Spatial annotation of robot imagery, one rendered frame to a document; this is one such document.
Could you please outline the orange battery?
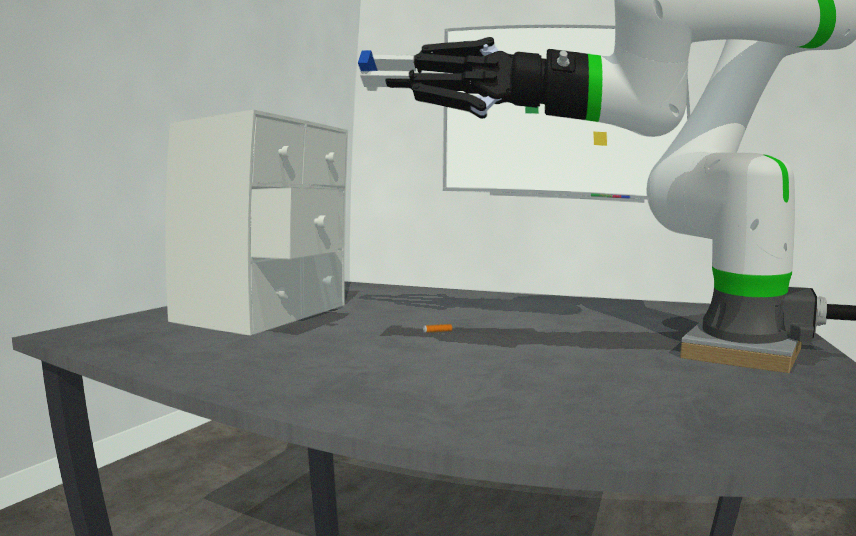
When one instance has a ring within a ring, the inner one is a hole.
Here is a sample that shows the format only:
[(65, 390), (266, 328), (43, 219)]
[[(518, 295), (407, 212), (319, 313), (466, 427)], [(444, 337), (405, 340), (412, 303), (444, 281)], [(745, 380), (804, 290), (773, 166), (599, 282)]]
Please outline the orange battery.
[(451, 324), (423, 326), (424, 332), (442, 332), (442, 331), (451, 331), (451, 330), (452, 330)]

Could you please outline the blue and white eraser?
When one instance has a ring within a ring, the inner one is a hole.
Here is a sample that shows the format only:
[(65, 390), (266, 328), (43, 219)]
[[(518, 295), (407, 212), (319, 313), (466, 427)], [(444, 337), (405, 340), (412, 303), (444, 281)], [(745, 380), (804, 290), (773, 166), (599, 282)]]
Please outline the blue and white eraser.
[[(358, 65), (360, 71), (378, 71), (371, 50), (362, 50)], [(377, 91), (378, 87), (366, 87), (367, 91)]]

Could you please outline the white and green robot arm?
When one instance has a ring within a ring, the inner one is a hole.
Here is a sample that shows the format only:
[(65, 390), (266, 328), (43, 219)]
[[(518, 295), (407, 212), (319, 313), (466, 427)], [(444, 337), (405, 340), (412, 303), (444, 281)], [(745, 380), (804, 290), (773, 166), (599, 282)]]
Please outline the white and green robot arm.
[(735, 153), (784, 57), (856, 40), (856, 0), (614, 4), (612, 55), (548, 49), (542, 58), (546, 115), (665, 135), (685, 113), (691, 43), (726, 40), (701, 98), (647, 181), (648, 204), (660, 224), (713, 238), (714, 291), (703, 330), (737, 343), (812, 342), (826, 319), (856, 321), (856, 305), (827, 304), (813, 288), (789, 287), (795, 227), (790, 165)]

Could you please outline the white small chest of drawers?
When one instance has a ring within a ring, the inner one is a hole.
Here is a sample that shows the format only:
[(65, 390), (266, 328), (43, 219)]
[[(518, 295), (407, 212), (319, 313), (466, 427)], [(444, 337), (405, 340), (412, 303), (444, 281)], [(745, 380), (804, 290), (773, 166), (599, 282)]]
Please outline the white small chest of drawers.
[[(252, 182), (255, 117), (301, 125), (302, 184)], [(346, 136), (345, 186), (304, 184), (307, 127)], [(340, 132), (339, 132), (340, 131)], [(345, 305), (348, 130), (248, 110), (170, 123), (166, 181), (168, 322), (253, 335)], [(339, 189), (344, 196), (343, 303), (252, 330), (251, 187)]]

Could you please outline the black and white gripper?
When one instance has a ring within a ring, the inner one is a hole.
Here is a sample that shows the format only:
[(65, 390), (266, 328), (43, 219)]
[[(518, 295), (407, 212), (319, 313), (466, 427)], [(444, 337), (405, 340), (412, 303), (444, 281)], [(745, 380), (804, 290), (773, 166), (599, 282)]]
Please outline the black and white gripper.
[(540, 107), (542, 56), (499, 51), (493, 37), (426, 44), (416, 55), (373, 58), (378, 71), (361, 71), (364, 87), (410, 88), (416, 101), (467, 111), (481, 119), (494, 104)]

